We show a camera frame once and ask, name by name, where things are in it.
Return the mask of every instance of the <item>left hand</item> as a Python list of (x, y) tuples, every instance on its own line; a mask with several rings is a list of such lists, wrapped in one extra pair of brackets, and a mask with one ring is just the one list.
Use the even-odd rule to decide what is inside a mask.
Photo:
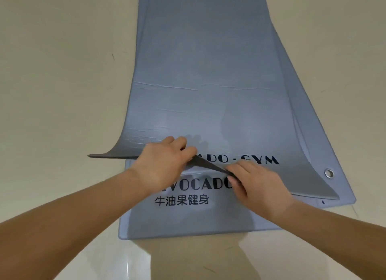
[(186, 147), (186, 138), (169, 136), (159, 143), (149, 143), (128, 169), (134, 171), (151, 194), (171, 186), (181, 175), (186, 163), (197, 154), (196, 147)]

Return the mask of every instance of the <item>right hand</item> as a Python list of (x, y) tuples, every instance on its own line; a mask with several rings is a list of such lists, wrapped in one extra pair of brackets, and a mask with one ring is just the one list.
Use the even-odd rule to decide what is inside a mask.
[(274, 222), (295, 201), (276, 172), (243, 159), (226, 168), (241, 181), (228, 177), (236, 197), (264, 219)]

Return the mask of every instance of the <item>floor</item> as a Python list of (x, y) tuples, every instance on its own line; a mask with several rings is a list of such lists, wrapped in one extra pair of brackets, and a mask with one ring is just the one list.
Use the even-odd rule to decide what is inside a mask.
[[(357, 197), (386, 226), (384, 0), (268, 0)], [(0, 0), (0, 221), (123, 170), (86, 155), (122, 129), (138, 0)], [(57, 279), (357, 279), (285, 231), (120, 241), (115, 222)]]

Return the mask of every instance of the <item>exercise mat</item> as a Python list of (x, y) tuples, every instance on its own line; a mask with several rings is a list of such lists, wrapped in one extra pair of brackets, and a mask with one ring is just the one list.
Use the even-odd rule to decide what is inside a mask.
[[(308, 138), (302, 125), (309, 122), (293, 113), (290, 91), (303, 103), (297, 109), (308, 112), (303, 121), (314, 121)], [(309, 204), (355, 201), (265, 0), (140, 0), (130, 97), (119, 141), (100, 156), (137, 156), (149, 141), (184, 135), (210, 161), (244, 158), (271, 167), (294, 194), (347, 199), (302, 198)], [(311, 151), (315, 131), (322, 146)], [(326, 168), (334, 171), (329, 183), (336, 193), (325, 187)], [(120, 238), (276, 228), (240, 206), (229, 188), (219, 173), (187, 170), (171, 188), (122, 217)]]

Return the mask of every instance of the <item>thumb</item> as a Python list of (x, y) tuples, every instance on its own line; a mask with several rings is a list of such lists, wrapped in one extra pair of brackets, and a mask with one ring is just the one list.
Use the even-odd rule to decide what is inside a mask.
[(245, 199), (247, 199), (247, 192), (243, 185), (239, 183), (234, 177), (228, 176), (228, 180), (230, 181), (230, 184), (232, 185), (233, 191), (235, 192), (236, 197), (243, 202)]

